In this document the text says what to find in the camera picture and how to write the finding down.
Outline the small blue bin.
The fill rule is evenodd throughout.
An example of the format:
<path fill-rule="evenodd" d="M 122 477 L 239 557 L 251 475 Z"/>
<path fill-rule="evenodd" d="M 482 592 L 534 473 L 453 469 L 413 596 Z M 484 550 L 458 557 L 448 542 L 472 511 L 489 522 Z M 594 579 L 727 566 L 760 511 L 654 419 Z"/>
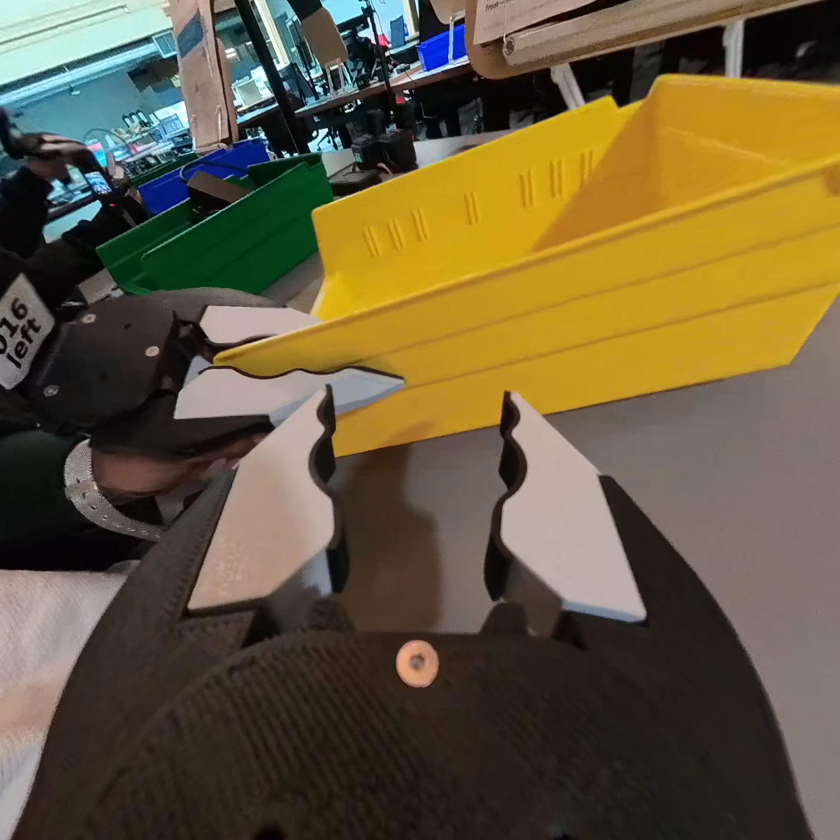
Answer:
<path fill-rule="evenodd" d="M 425 72 L 446 67 L 466 58 L 465 24 L 458 23 L 451 30 L 422 40 L 416 45 L 416 52 Z"/>

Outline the black pole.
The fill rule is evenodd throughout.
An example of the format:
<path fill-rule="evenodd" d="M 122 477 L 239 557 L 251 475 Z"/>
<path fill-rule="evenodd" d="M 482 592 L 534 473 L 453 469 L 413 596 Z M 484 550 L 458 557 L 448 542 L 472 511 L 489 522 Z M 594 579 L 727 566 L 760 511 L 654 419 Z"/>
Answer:
<path fill-rule="evenodd" d="M 250 1 L 235 1 L 234 3 L 259 63 L 266 73 L 269 89 L 276 100 L 273 122 L 263 122 L 263 130 L 266 132 L 269 144 L 275 152 L 287 149 L 294 154 L 309 154 L 308 142 L 301 132 L 299 120 L 259 27 L 252 3 Z"/>

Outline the green plastic bin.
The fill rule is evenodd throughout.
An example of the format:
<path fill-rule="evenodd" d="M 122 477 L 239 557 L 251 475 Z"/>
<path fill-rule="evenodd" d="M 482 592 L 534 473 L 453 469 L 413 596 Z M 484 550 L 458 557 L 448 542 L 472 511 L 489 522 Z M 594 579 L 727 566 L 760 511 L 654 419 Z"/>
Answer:
<path fill-rule="evenodd" d="M 321 154 L 253 164 L 226 183 L 244 194 L 216 212 L 188 198 L 99 246 L 117 286 L 134 295 L 200 287 L 257 295 L 318 249 L 312 213 L 333 200 Z"/>

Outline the blue plastic bin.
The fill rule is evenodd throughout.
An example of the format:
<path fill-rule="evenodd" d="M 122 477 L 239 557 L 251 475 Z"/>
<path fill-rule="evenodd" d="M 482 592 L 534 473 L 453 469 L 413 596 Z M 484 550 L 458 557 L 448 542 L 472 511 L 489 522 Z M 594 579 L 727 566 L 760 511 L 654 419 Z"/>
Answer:
<path fill-rule="evenodd" d="M 186 182 L 195 172 L 207 172 L 223 179 L 243 177 L 251 165 L 269 160 L 268 146 L 263 140 L 242 140 L 204 155 L 194 152 L 181 155 L 137 176 L 134 183 L 142 204 L 154 216 L 187 200 Z"/>

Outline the yellow plastic bin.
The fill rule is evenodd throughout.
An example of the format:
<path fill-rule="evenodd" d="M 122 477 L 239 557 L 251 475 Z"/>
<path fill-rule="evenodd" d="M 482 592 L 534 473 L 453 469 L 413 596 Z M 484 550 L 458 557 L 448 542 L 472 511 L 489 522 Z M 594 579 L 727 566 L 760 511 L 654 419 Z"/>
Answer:
<path fill-rule="evenodd" d="M 838 296 L 837 86 L 659 77 L 311 217 L 321 321 L 220 353 L 269 376 L 362 366 L 397 393 L 337 455 L 790 363 Z"/>

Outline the person's left hand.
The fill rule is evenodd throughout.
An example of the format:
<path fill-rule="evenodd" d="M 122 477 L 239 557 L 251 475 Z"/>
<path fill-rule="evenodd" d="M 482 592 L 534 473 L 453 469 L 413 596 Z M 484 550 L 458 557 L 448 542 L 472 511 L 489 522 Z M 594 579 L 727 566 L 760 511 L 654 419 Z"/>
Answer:
<path fill-rule="evenodd" d="M 245 437 L 213 452 L 182 460 L 91 450 L 91 472 L 111 500 L 153 497 L 204 478 L 214 467 L 235 467 L 267 434 Z"/>

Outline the flat black power adapter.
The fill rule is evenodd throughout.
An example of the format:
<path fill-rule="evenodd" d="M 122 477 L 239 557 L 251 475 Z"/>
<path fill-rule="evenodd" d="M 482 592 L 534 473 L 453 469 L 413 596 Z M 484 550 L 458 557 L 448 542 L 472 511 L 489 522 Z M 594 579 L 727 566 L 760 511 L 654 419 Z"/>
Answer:
<path fill-rule="evenodd" d="M 335 198 L 351 196 L 382 183 L 379 171 L 345 170 L 329 176 L 329 185 Z"/>

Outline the person's white garment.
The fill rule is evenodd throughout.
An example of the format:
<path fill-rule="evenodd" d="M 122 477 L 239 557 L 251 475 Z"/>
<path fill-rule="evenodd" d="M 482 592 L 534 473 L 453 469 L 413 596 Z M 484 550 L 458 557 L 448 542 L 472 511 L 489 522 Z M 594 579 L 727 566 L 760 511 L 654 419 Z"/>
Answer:
<path fill-rule="evenodd" d="M 1 838 L 21 816 L 69 674 L 137 560 L 104 572 L 1 572 Z"/>

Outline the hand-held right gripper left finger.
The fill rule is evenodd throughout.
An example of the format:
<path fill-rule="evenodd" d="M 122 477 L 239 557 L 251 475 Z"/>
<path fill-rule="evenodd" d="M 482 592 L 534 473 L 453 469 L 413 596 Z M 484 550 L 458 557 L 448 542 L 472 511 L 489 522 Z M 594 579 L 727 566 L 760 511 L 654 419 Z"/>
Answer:
<path fill-rule="evenodd" d="M 186 610 L 256 609 L 279 631 L 304 624 L 350 576 L 335 471 L 333 390 L 309 397 L 239 463 Z"/>

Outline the black battery chargers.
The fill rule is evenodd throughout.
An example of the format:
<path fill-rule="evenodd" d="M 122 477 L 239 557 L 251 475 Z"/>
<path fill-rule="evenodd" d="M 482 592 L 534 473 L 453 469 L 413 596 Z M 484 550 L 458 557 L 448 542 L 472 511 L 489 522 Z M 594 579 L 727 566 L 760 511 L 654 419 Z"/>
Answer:
<path fill-rule="evenodd" d="M 389 129 L 378 135 L 365 133 L 351 145 L 353 161 L 363 172 L 412 172 L 417 169 L 414 141 L 414 132 L 410 129 Z"/>

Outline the silver mesh wristwatch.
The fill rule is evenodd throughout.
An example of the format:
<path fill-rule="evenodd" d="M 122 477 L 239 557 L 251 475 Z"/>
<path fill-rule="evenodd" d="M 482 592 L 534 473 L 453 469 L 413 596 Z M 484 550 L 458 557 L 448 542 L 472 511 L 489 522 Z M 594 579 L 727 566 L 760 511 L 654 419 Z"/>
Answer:
<path fill-rule="evenodd" d="M 93 453 L 88 438 L 76 443 L 63 468 L 64 492 L 69 503 L 84 519 L 100 529 L 156 543 L 164 527 L 127 515 L 122 508 L 148 498 L 148 494 L 130 494 L 102 489 L 93 470 Z"/>

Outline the black and beige board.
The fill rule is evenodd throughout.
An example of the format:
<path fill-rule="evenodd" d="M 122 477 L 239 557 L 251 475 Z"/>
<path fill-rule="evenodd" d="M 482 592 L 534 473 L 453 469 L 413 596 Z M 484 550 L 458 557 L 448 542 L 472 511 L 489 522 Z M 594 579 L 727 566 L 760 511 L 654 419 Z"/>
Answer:
<path fill-rule="evenodd" d="M 316 61 L 327 67 L 344 63 L 349 53 L 331 13 L 321 1 L 288 2 Z"/>

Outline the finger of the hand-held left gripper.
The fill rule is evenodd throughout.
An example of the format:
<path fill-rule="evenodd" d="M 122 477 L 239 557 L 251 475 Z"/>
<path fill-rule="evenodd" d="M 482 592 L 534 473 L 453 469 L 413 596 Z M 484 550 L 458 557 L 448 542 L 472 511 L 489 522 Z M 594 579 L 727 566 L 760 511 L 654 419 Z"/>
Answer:
<path fill-rule="evenodd" d="M 208 306 L 197 327 L 203 336 L 198 363 L 210 363 L 227 353 L 232 359 L 244 355 L 253 344 L 288 336 L 319 326 L 320 318 L 286 307 Z"/>
<path fill-rule="evenodd" d="M 357 366 L 331 372 L 295 369 L 255 376 L 231 367 L 207 366 L 190 375 L 179 392 L 176 420 L 220 417 L 267 417 L 274 425 L 326 387 L 336 414 L 351 412 L 403 389 L 402 377 Z"/>

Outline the wooden table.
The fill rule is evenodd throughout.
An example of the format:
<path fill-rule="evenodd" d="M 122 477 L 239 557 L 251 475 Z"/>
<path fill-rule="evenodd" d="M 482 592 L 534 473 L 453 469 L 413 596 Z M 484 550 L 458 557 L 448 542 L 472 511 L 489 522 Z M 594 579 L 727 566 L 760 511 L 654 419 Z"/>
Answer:
<path fill-rule="evenodd" d="M 421 63 L 417 61 L 406 70 L 392 76 L 389 80 L 389 88 L 386 87 L 383 81 L 377 81 L 363 89 L 353 88 L 342 90 L 326 98 L 321 98 L 313 104 L 297 109 L 295 114 L 299 119 L 314 118 L 322 113 L 341 109 L 344 106 L 384 96 L 388 91 L 403 95 L 404 93 L 426 88 L 439 82 L 475 74 L 475 68 L 469 63 L 467 56 L 431 70 L 423 69 Z"/>

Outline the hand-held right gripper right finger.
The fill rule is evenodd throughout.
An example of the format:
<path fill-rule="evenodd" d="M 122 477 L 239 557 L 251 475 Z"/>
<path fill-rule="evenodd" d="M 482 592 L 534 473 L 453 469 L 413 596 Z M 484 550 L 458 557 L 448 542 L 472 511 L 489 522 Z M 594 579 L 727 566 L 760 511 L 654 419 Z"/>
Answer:
<path fill-rule="evenodd" d="M 568 614 L 644 624 L 647 609 L 602 473 L 519 393 L 502 398 L 499 476 L 485 586 L 551 636 Z"/>

